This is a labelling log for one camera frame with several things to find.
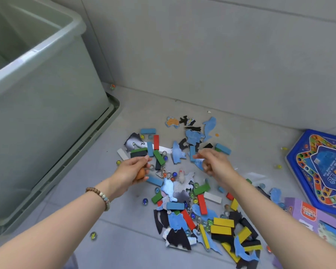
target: red wooden block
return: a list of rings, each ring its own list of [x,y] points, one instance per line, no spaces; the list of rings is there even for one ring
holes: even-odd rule
[[[204,195],[203,194],[198,194],[197,198],[198,198],[198,201],[199,201],[200,213],[202,215],[208,214],[207,205],[205,204]]]
[[[187,222],[187,225],[190,228],[190,230],[193,230],[195,228],[195,224],[192,218],[189,216],[188,212],[186,210],[183,210],[181,213],[183,214],[183,218]]]
[[[231,193],[228,193],[228,194],[226,195],[226,198],[229,199],[229,200],[231,200],[231,201],[233,201],[234,196],[233,196]]]
[[[153,136],[154,150],[159,150],[159,135]]]

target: gray tile floor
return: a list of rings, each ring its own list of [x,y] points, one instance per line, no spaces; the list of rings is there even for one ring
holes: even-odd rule
[[[121,102],[120,115],[14,234],[0,238],[0,245],[80,196],[86,187],[109,177],[120,159],[116,151],[123,148],[123,143],[132,132],[154,127],[160,136],[160,145],[165,147],[172,147],[174,140],[179,142],[183,139],[182,126],[178,129],[165,126],[168,116],[179,118],[187,115],[195,118],[197,122],[194,126],[201,126],[211,116],[216,117],[217,126],[210,133],[214,136],[210,142],[219,142],[232,149],[230,160],[241,175],[254,184],[265,183],[267,189],[278,187],[285,197],[305,200],[280,149],[282,146],[292,146],[301,131],[122,87],[117,87],[112,94]],[[275,169],[276,164],[281,164],[283,168]],[[207,177],[189,160],[173,165],[169,158],[166,167],[170,172],[179,171],[180,168],[186,173],[193,171],[194,179],[199,183]],[[207,207],[219,215],[224,210],[224,204],[230,201],[218,192],[213,178],[210,178],[210,185],[211,193],[223,197],[223,203],[218,205],[207,201]],[[206,252],[201,244],[194,246],[191,253],[166,248],[154,223],[153,209],[156,206],[151,202],[146,207],[142,205],[143,198],[150,200],[154,195],[154,188],[149,183],[135,185],[112,202],[110,211],[103,213],[91,229],[97,232],[97,240],[92,242],[86,236],[76,249],[80,269],[158,266],[166,269],[177,264],[184,264],[185,268],[235,268],[235,263],[223,248],[223,255],[212,250]],[[262,251],[258,268],[272,268],[271,261],[272,255]]]

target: beaded bracelet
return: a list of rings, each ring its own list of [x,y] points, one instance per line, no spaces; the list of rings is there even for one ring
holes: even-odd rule
[[[100,192],[99,190],[97,190],[96,188],[93,188],[93,187],[86,188],[86,192],[88,192],[88,191],[95,192],[96,194],[98,194],[103,199],[103,201],[106,203],[105,211],[110,209],[110,201],[108,200],[107,196],[105,196],[102,192]]]

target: person's right hand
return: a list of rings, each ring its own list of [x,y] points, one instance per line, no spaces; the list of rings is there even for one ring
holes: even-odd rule
[[[213,176],[221,186],[228,186],[229,179],[237,175],[224,153],[211,148],[199,150],[193,158],[204,158],[203,169],[206,174]]]

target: purple box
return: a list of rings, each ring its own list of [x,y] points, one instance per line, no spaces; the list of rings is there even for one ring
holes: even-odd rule
[[[285,198],[285,206],[285,210],[292,217],[336,247],[336,219],[334,217],[297,198]],[[276,257],[273,265],[282,268]]]

